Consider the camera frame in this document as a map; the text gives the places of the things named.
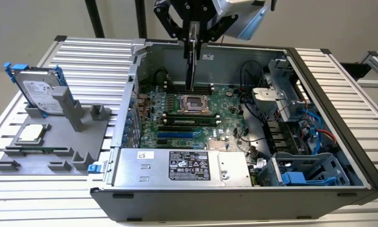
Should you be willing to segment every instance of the blue tab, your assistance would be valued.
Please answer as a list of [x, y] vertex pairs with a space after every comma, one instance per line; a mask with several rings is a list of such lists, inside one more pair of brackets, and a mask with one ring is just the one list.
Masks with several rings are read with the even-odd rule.
[[283, 184], [287, 186], [330, 186], [337, 185], [335, 177], [327, 177], [325, 180], [305, 180], [302, 172], [285, 172], [282, 174]]
[[12, 70], [25, 70], [28, 68], [29, 68], [29, 66], [26, 64], [14, 64], [12, 66]]
[[305, 177], [302, 172], [285, 172], [282, 174], [285, 184], [305, 184]]
[[87, 174], [99, 174], [101, 173], [101, 168], [102, 168], [101, 165], [90, 164], [87, 166], [86, 172], [87, 172]]
[[10, 65], [12, 65], [12, 63], [10, 63], [10, 62], [4, 63], [4, 68], [9, 68], [9, 67], [10, 67]]

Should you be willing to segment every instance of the blue latch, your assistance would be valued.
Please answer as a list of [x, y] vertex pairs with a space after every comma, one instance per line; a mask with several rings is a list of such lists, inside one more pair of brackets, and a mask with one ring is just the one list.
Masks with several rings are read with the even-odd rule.
[[313, 135], [313, 137], [317, 137], [317, 136], [318, 136], [317, 127], [315, 127], [314, 124], [310, 125], [310, 127], [309, 127], [309, 132], [310, 132], [310, 134]]
[[86, 172], [87, 172], [87, 174], [99, 174], [101, 173], [101, 169], [102, 169], [101, 165], [90, 164], [87, 166]]
[[330, 186], [335, 185], [335, 177], [327, 177], [325, 180], [305, 180], [302, 172], [285, 172], [282, 174], [283, 184], [287, 186]]
[[12, 70], [25, 70], [28, 68], [29, 68], [29, 66], [26, 64], [14, 64], [12, 66]]

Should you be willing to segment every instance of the warning label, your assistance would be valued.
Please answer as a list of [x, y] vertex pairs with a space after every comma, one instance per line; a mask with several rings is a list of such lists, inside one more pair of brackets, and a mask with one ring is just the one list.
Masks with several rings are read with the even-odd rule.
[[169, 152], [169, 179], [173, 181], [209, 181], [207, 152]]

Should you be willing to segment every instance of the gray plastic holder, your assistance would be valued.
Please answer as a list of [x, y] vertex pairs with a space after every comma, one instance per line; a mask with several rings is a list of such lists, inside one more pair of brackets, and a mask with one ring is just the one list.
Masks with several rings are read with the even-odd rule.
[[48, 168], [52, 171], [70, 171], [70, 165], [66, 160], [49, 161]]
[[82, 122], [79, 118], [82, 109], [78, 100], [75, 100], [75, 105], [71, 103], [69, 87], [57, 86], [52, 91], [52, 97], [58, 101], [63, 116], [67, 118], [74, 131], [81, 131]]
[[20, 167], [20, 163], [13, 159], [0, 160], [0, 170], [1, 171], [17, 171]]

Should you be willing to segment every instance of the capacitor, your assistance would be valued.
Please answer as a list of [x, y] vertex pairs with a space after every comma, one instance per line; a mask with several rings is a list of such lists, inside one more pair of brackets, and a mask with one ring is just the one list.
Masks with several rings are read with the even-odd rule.
[[230, 91], [227, 91], [227, 92], [225, 93], [225, 96], [226, 96], [226, 97], [233, 97], [233, 95], [234, 95], [234, 94], [233, 94], [233, 92], [230, 92]]

